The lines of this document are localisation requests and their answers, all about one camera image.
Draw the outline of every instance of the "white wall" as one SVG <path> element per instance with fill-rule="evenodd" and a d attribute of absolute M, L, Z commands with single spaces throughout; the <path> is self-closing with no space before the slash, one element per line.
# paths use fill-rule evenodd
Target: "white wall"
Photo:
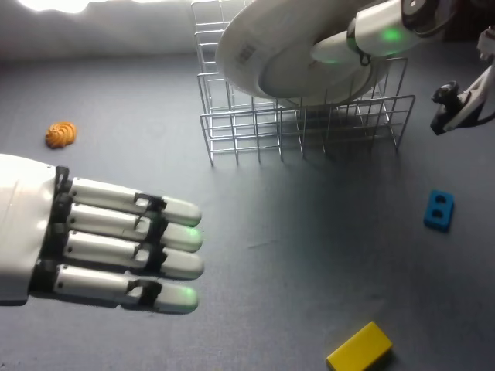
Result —
<path fill-rule="evenodd" d="M 192 53 L 190 4 L 99 2 L 67 14 L 0 0 L 0 60 Z"/>

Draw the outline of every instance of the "hole in blue block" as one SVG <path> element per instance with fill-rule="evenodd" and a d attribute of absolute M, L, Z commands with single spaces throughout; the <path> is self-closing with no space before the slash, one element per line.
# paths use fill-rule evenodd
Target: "hole in blue block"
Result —
<path fill-rule="evenodd" d="M 447 203 L 447 199 L 444 196 L 442 196 L 442 195 L 436 196 L 435 197 L 435 201 L 437 203 Z"/>

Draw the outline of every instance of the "orange swirl cookie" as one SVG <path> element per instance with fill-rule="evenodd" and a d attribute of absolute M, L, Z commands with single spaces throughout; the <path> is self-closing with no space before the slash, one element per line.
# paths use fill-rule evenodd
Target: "orange swirl cookie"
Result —
<path fill-rule="evenodd" d="M 50 148 L 64 148 L 76 140 L 77 128 L 71 122 L 56 122 L 46 132 L 45 141 Z"/>

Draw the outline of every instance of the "wire basket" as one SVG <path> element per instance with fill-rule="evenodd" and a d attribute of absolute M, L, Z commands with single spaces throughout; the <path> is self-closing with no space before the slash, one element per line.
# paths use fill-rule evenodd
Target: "wire basket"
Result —
<path fill-rule="evenodd" d="M 230 21 L 254 0 L 200 0 L 192 4 L 201 73 L 198 75 L 203 114 L 201 128 L 211 165 L 215 155 L 278 150 L 328 153 L 342 143 L 388 139 L 398 150 L 404 136 L 414 95 L 399 95 L 406 73 L 406 58 L 389 58 L 377 65 L 374 87 L 348 104 L 330 104 L 328 91 L 320 105 L 306 105 L 299 98 L 291 107 L 276 99 L 251 97 L 231 86 L 217 71 L 214 53 Z M 349 92 L 353 91 L 352 82 Z"/>

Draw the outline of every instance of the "robotic hand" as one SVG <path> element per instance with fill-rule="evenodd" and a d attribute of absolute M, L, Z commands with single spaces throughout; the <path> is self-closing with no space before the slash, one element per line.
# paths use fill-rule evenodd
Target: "robotic hand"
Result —
<path fill-rule="evenodd" d="M 367 65 L 372 59 L 390 56 L 431 40 L 457 12 L 453 6 L 446 20 L 441 20 L 439 5 L 442 1 L 450 4 L 450 0 L 388 0 L 361 10 L 346 32 L 315 44 L 312 58 L 323 63 Z M 495 8 L 494 0 L 472 0 L 472 3 Z M 452 81 L 440 87 L 432 97 L 440 104 L 430 125 L 437 135 L 495 119 L 493 113 L 479 120 L 490 88 L 495 84 L 495 26 L 481 33 L 478 50 L 481 58 L 490 61 L 491 66 L 466 91 L 459 93 L 459 85 Z"/>
<path fill-rule="evenodd" d="M 68 168 L 27 158 L 0 155 L 0 168 L 0 305 L 34 294 L 158 312 L 197 307 L 192 288 L 149 277 L 203 273 L 197 206 L 70 180 Z"/>

